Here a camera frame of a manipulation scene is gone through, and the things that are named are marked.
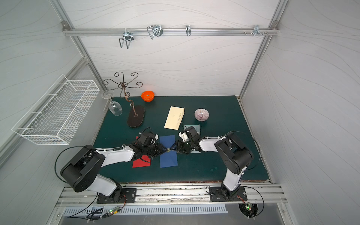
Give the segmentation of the blue envelope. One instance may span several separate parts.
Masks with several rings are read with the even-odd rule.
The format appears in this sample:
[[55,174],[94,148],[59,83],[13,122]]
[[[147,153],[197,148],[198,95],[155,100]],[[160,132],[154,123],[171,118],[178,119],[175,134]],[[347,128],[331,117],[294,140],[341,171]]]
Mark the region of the blue envelope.
[[[175,144],[175,136],[161,136],[160,143],[170,149]],[[177,153],[173,150],[166,151],[160,155],[160,168],[176,167],[178,165]]]

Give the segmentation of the light teal envelope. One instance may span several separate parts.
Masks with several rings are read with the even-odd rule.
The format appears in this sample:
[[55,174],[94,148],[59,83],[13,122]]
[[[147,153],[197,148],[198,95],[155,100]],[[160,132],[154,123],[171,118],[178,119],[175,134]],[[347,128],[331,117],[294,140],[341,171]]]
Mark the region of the light teal envelope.
[[[196,132],[200,135],[201,134],[201,129],[200,129],[200,125],[184,125],[184,128],[187,129],[189,127],[193,126],[196,130]],[[190,153],[200,153],[199,150],[193,149]]]

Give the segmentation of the cream yellow envelope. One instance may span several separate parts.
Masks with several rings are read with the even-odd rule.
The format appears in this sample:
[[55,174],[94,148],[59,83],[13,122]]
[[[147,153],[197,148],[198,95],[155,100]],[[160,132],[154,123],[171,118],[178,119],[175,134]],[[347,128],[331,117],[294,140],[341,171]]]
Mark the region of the cream yellow envelope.
[[164,128],[178,130],[185,113],[185,108],[171,106]]

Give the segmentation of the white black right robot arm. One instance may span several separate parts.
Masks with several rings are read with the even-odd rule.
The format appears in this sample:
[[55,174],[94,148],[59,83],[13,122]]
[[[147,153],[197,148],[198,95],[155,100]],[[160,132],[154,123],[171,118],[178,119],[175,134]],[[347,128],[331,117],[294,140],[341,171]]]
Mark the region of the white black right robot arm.
[[218,137],[200,136],[193,126],[179,133],[170,150],[178,153],[190,154],[196,152],[216,152],[227,168],[222,188],[228,193],[237,191],[241,185],[241,178],[254,160],[253,153],[237,136],[237,131],[230,131]]

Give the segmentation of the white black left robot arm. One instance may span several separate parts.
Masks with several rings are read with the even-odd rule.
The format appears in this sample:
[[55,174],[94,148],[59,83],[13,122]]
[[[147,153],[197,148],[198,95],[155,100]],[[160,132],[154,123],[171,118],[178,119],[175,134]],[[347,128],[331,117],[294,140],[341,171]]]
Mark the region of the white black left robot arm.
[[135,161],[142,156],[153,159],[166,151],[158,141],[158,135],[153,133],[142,133],[132,143],[116,148],[102,149],[85,145],[66,163],[60,175],[77,193],[89,190],[106,197],[120,195],[122,186],[114,179],[100,175],[101,168]]

